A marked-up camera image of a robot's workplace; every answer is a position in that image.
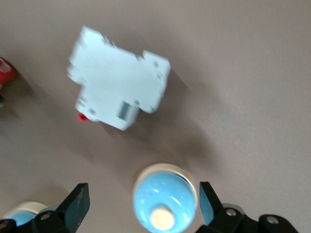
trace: screw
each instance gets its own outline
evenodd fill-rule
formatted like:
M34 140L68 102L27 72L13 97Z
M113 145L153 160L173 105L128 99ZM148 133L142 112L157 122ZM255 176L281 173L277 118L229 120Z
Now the screw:
M0 230L3 228L6 228L8 226L7 221L4 221L3 223L0 223Z
M42 215L40 219L41 219L41 220L46 220L46 219L48 219L50 216L51 216L51 213L50 213L50 212L47 212L46 214Z
M271 224L278 224L278 220L276 217L273 217L273 216L268 216L267 217L267 221Z
M233 209L227 209L226 211L227 215L229 216L235 216L237 213Z

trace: screw hole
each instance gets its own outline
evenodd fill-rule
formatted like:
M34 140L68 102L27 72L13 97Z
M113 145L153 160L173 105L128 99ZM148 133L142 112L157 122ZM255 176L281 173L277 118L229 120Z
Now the screw hole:
M41 220L46 220L46 219L48 219L50 216L51 216L51 213L50 213L50 212L47 212L46 214L42 215L40 219L41 219Z

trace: light blue cap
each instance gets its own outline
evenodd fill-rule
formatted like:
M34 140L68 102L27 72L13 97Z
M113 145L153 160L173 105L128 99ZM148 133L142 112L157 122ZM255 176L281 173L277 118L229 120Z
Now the light blue cap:
M150 232L180 233L194 219L196 197L181 176L157 172L138 185L133 205L137 219Z

